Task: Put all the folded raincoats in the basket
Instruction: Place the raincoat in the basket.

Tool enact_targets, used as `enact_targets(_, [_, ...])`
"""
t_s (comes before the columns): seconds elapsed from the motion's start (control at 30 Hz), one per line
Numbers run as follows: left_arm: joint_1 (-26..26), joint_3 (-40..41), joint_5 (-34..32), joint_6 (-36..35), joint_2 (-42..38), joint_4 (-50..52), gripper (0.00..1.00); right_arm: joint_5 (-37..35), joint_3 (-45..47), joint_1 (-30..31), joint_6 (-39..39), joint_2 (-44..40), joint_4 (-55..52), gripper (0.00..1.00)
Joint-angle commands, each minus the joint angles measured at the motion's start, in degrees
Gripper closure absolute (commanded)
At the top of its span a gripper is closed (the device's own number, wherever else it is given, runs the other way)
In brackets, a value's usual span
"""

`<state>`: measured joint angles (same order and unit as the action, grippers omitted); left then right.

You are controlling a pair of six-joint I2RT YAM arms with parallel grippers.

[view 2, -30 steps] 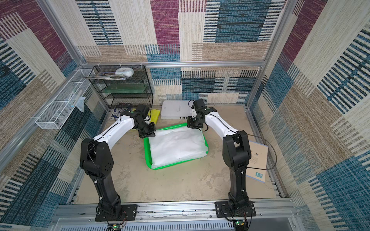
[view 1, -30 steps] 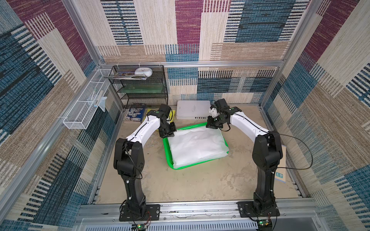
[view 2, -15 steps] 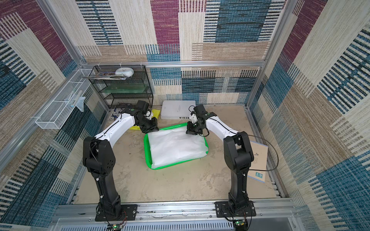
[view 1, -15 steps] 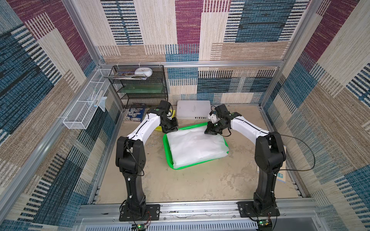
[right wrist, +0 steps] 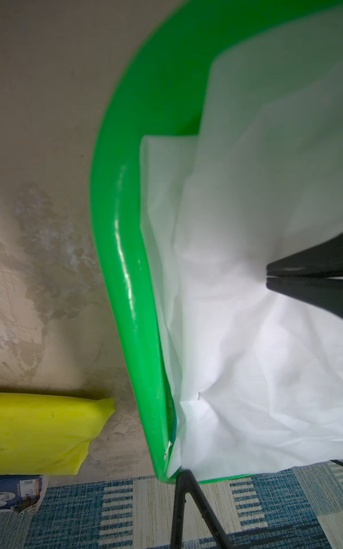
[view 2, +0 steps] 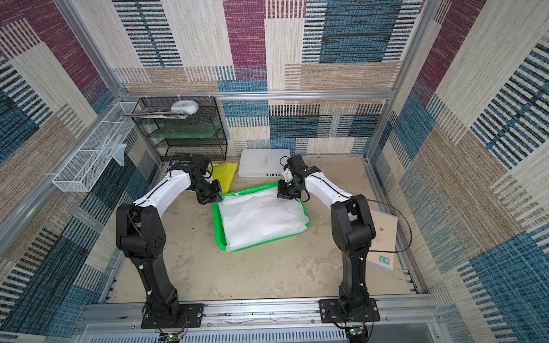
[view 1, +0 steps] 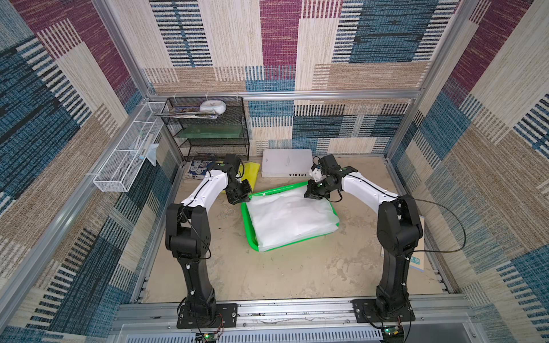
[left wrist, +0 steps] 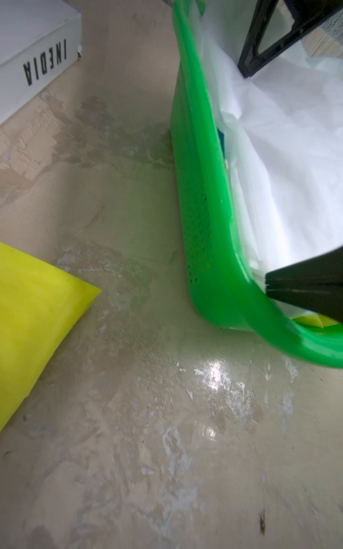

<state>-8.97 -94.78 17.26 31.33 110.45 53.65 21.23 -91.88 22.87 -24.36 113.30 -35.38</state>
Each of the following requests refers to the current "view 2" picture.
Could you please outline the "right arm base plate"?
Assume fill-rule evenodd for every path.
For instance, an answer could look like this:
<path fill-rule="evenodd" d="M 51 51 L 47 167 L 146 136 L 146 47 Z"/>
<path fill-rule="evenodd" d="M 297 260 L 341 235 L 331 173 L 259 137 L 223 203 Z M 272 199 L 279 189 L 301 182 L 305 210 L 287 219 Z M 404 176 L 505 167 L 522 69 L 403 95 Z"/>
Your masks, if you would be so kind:
<path fill-rule="evenodd" d="M 343 299 L 321 299 L 317 301 L 322 323 L 345 324 L 351 322 L 378 322 L 380 313 L 377 301 L 368 298 L 365 305 L 352 310 L 350 305 L 344 304 Z"/>

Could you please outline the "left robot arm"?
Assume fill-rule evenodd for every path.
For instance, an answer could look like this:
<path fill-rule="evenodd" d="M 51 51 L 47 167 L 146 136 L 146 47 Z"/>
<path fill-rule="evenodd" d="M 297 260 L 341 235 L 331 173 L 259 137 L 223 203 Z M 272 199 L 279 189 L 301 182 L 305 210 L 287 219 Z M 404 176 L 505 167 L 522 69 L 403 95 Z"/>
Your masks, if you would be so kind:
<path fill-rule="evenodd" d="M 162 216 L 185 191 L 194 192 L 199 204 L 221 202 L 221 184 L 212 174 L 208 159 L 178 162 L 147 194 L 117 208 L 117 249 L 135 266 L 146 293 L 143 329 L 188 327 L 188 314 L 180 307 L 164 262 L 167 236 Z"/>

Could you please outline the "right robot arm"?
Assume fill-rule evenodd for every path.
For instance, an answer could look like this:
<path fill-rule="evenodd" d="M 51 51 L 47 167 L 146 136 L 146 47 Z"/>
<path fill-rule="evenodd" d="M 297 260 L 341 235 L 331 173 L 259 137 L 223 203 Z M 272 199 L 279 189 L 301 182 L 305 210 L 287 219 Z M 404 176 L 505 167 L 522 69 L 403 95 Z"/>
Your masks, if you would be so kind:
<path fill-rule="evenodd" d="M 303 192 L 314 195 L 330 210 L 333 240 L 343 258 L 338 304 L 343 318 L 376 320 L 378 315 L 365 282 L 367 255 L 375 238 L 368 201 L 363 195 L 343 191 L 316 167 L 285 167 L 277 196 L 300 201 Z"/>

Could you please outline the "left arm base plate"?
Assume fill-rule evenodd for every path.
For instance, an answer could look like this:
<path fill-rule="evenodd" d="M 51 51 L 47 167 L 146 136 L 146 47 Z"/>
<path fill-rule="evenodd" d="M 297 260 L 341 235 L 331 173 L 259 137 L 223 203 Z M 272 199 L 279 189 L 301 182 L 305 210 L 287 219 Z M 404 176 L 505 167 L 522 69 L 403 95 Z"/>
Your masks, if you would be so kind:
<path fill-rule="evenodd" d="M 168 328 L 198 328 L 202 323 L 204 304 L 183 303 L 173 311 L 170 308 L 155 309 L 149 302 L 146 302 L 143 309 L 143 330 L 168 329 Z"/>

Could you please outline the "small yellow raincoat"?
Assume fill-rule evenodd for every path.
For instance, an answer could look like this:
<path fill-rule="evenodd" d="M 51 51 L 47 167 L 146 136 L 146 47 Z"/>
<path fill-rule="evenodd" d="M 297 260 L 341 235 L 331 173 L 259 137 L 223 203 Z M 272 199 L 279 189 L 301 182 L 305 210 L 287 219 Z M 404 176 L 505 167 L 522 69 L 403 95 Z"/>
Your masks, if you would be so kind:
<path fill-rule="evenodd" d="M 221 164 L 212 164 L 212 165 L 213 165 L 213 174 L 211 177 L 207 179 L 201 175 L 201 172 L 198 170 L 198 168 L 194 168 L 190 172 L 185 172 L 183 170 L 186 173 L 185 176 L 188 178 L 188 185 L 184 186 L 183 190 L 191 191 L 196 194 L 196 186 L 200 180 L 206 180 L 208 182 L 211 182 L 213 180 L 219 180 L 222 187 L 221 196 L 228 194 L 230 191 L 230 187 L 232 185 L 234 176 L 236 175 L 237 165 L 231 162 L 225 162 Z"/>

